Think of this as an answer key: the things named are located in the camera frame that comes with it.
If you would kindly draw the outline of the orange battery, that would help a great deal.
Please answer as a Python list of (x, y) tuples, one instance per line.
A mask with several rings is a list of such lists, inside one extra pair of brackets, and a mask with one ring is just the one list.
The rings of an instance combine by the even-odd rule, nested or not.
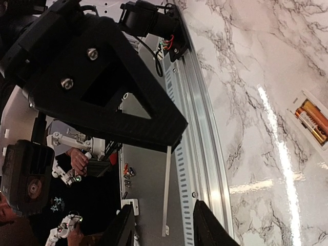
[(327, 136), (315, 120), (302, 107), (295, 111), (296, 117), (307, 128), (321, 146), (327, 142)]

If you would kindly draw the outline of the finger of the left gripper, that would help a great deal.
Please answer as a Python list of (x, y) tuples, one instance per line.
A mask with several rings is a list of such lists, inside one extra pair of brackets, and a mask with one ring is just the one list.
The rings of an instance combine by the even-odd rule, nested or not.
[(88, 135), (165, 152), (187, 121), (113, 19), (85, 15), (79, 35), (23, 88), (35, 109)]

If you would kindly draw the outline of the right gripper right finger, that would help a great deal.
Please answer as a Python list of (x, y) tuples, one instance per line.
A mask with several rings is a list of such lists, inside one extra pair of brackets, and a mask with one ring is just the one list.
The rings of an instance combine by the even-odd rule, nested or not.
[(194, 245), (239, 246), (202, 200), (195, 202), (193, 227)]

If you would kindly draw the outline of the black copper battery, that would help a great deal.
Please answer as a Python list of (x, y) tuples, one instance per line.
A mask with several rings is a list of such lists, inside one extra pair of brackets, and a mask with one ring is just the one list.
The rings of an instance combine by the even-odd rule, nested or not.
[(315, 120), (315, 122), (321, 127), (322, 130), (327, 131), (327, 118), (311, 101), (306, 100), (302, 107)]

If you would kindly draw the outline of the front aluminium rail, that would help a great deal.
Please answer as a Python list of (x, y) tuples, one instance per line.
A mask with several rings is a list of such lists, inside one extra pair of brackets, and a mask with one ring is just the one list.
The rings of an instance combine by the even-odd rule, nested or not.
[(172, 62), (162, 52), (166, 92), (188, 122), (174, 151), (185, 245), (194, 245), (193, 210), (204, 201), (230, 236), (234, 235), (230, 193), (209, 95), (196, 54)]

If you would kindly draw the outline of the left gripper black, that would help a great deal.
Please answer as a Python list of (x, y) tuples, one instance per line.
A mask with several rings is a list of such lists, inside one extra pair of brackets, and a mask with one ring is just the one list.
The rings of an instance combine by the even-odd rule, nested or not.
[(23, 92), (84, 92), (84, 23), (79, 1), (57, 1), (33, 17), (1, 60), (5, 81)]

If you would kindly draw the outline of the white battery cover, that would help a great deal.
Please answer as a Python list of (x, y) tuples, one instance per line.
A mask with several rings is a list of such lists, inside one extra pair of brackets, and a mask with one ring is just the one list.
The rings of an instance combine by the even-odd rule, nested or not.
[(169, 202), (171, 154), (172, 154), (172, 147), (168, 146), (167, 147), (167, 156), (166, 156), (165, 184), (164, 184), (164, 193), (163, 193), (162, 237), (166, 237), (166, 235), (167, 235), (167, 216), (168, 216), (168, 202)]

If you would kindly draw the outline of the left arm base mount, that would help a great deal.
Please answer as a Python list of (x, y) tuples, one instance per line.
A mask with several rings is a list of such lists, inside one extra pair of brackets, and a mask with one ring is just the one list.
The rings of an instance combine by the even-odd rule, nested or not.
[(121, 4), (120, 9), (120, 29), (131, 36), (152, 34), (163, 38), (168, 44), (171, 62), (180, 59), (190, 48), (187, 30), (176, 5), (157, 6), (147, 1), (129, 1)]

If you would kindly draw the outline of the white remote control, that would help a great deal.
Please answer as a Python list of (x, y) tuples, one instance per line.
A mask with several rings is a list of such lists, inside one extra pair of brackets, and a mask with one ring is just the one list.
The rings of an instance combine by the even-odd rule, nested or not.
[(327, 107), (302, 89), (286, 109), (287, 115), (323, 159), (327, 159)]

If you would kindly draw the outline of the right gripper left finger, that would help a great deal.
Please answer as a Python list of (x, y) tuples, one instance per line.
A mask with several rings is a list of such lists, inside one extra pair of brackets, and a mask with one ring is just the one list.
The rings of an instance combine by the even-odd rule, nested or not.
[(84, 245), (134, 245), (135, 216), (132, 205), (124, 205), (104, 233), (84, 238)]

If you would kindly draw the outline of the background person hand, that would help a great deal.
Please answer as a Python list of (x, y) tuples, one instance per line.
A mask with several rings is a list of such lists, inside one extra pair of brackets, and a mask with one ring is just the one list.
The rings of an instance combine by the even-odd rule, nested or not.
[(71, 148), (67, 151), (67, 155), (71, 158), (71, 166), (75, 173), (80, 176), (86, 176), (86, 167), (89, 163), (87, 156), (77, 148)]

